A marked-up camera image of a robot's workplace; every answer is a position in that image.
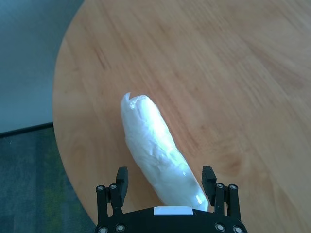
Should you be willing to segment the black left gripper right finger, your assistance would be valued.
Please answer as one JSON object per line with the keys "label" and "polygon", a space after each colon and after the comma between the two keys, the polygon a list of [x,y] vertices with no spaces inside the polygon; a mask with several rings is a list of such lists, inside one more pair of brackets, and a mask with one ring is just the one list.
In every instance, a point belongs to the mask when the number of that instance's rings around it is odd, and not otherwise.
{"label": "black left gripper right finger", "polygon": [[225,216],[226,204],[227,216],[241,220],[238,187],[235,184],[225,186],[217,182],[216,175],[210,166],[203,166],[201,182],[216,215]]}

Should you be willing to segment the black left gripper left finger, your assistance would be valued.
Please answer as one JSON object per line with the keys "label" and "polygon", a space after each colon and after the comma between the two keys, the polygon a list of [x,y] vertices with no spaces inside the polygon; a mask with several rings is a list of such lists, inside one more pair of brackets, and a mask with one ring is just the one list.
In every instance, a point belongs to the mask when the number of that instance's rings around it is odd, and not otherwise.
{"label": "black left gripper left finger", "polygon": [[128,169],[119,167],[115,183],[109,187],[99,185],[96,187],[98,219],[108,219],[107,205],[112,206],[112,216],[122,215],[122,207],[128,189]]}

